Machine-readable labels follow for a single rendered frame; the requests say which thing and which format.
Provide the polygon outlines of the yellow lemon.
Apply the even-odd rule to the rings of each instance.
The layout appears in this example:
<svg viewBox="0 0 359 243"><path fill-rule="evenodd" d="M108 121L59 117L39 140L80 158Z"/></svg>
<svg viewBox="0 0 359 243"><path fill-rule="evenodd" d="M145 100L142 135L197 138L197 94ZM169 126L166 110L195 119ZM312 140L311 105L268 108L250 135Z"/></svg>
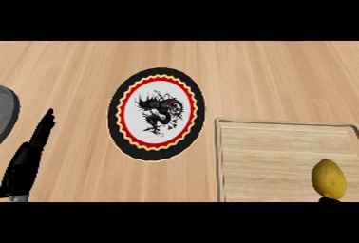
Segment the yellow lemon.
<svg viewBox="0 0 359 243"><path fill-rule="evenodd" d="M312 170L312 184L322 197L340 200L346 195L346 175L339 164L322 159Z"/></svg>

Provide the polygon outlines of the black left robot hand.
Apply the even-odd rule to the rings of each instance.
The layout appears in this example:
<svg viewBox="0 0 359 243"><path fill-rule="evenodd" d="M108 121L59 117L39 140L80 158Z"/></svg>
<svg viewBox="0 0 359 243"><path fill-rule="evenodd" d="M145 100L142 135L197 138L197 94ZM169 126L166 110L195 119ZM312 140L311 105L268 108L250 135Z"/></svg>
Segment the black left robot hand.
<svg viewBox="0 0 359 243"><path fill-rule="evenodd" d="M33 137L25 141L9 163L0 183L0 198L28 195L34 186L42 163L42 152L55 126L53 109L42 117Z"/></svg>

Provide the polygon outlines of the grey round pan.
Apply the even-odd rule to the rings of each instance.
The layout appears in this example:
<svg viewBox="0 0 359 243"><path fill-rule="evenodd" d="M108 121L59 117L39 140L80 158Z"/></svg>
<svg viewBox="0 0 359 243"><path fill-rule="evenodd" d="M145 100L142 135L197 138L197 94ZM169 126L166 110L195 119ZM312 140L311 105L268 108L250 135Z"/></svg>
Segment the grey round pan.
<svg viewBox="0 0 359 243"><path fill-rule="evenodd" d="M20 98L15 92L0 85L0 143L9 136L20 114Z"/></svg>

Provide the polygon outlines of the pale wooden tray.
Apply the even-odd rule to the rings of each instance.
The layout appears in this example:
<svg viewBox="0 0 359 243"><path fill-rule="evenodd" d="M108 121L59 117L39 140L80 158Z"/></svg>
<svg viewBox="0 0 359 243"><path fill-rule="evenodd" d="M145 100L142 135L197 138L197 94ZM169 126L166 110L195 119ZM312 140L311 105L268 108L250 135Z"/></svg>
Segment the pale wooden tray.
<svg viewBox="0 0 359 243"><path fill-rule="evenodd" d="M359 126L346 123L215 120L220 202L311 202L322 159L346 175L345 202L359 202Z"/></svg>

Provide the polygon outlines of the black-rimmed dragon print plate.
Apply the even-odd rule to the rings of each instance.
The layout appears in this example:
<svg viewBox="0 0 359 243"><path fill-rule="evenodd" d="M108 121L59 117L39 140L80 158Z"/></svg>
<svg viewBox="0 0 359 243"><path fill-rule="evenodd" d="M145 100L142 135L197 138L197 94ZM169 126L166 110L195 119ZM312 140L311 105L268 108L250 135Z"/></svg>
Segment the black-rimmed dragon print plate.
<svg viewBox="0 0 359 243"><path fill-rule="evenodd" d="M192 145L206 122L206 99L192 78L155 67L120 85L108 107L111 139L133 159L158 162Z"/></svg>

